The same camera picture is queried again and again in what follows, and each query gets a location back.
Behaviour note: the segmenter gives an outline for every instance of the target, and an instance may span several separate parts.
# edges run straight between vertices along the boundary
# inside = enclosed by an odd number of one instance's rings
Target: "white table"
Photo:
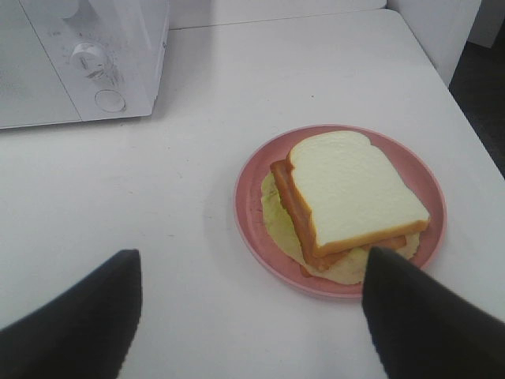
[[[170,0],[170,28],[379,9],[386,0]]]
[[[140,248],[144,308],[121,378],[385,377],[359,302],[303,295],[234,224],[243,163],[311,124],[413,149],[445,192],[428,272],[505,319],[505,181],[392,11],[170,33],[155,114],[0,133],[0,325],[121,248]]]

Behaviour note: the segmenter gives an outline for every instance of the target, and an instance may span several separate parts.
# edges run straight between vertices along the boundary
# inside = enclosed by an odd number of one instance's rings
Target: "pink plate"
[[[442,242],[446,225],[446,208],[442,191],[426,165],[408,148],[383,134],[353,126],[309,126],[282,134],[258,149],[242,169],[235,188],[235,216],[246,245],[256,259],[281,280],[311,295],[358,298],[361,284],[344,285],[322,278],[305,278],[300,266],[274,243],[263,224],[261,182],[270,171],[270,163],[284,159],[299,141],[333,130],[355,130],[370,138],[396,167],[405,184],[415,192],[431,215],[428,229],[421,234],[421,244],[411,262],[424,267]]]

